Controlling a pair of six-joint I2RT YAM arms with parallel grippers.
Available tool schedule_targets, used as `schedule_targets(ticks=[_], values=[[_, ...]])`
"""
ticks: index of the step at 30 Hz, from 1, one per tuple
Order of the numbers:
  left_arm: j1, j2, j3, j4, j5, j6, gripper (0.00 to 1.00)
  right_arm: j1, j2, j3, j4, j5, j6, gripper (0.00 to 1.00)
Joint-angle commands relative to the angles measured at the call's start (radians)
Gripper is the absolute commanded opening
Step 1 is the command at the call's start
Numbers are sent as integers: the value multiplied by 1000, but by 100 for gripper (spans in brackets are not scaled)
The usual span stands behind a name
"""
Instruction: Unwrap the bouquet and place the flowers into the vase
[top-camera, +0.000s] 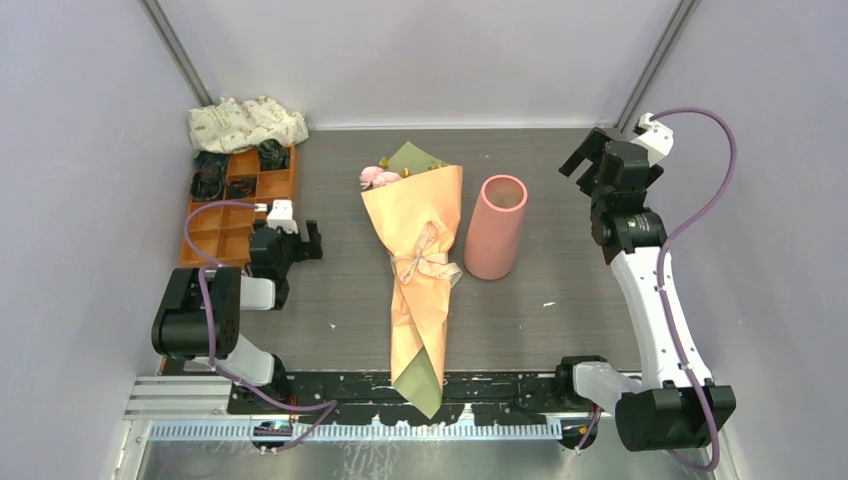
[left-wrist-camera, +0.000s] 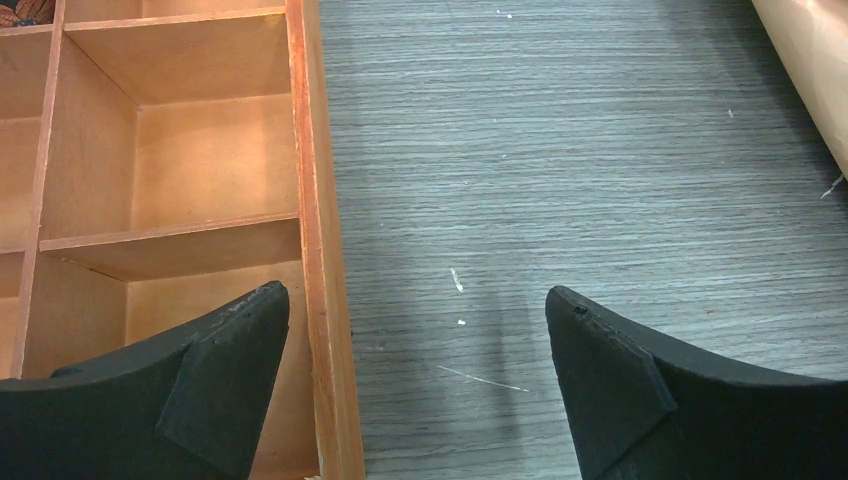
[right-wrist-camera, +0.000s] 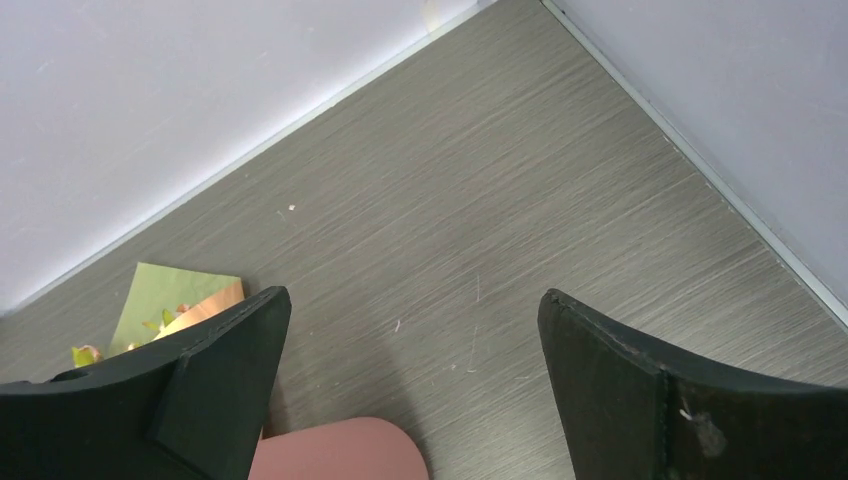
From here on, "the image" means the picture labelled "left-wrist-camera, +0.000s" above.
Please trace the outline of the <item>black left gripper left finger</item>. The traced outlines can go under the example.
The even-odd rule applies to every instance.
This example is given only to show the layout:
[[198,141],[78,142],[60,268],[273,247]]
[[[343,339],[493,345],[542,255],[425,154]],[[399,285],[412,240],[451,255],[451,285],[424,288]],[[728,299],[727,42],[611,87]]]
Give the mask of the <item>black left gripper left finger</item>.
[[278,281],[39,379],[1,384],[5,479],[245,479],[289,329]]

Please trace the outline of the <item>orange and green wrapping paper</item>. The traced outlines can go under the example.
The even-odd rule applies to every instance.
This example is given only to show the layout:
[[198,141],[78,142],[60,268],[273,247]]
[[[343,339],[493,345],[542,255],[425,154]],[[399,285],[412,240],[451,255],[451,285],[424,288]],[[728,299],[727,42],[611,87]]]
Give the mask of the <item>orange and green wrapping paper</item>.
[[847,3],[761,0],[754,8],[816,128],[847,172]]

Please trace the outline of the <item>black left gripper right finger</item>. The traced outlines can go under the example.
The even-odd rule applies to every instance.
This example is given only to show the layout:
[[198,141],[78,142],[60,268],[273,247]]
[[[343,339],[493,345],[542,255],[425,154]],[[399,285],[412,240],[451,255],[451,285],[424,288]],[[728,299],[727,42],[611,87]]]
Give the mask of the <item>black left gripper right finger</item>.
[[847,384],[718,355],[564,286],[545,316],[585,479],[843,479]]

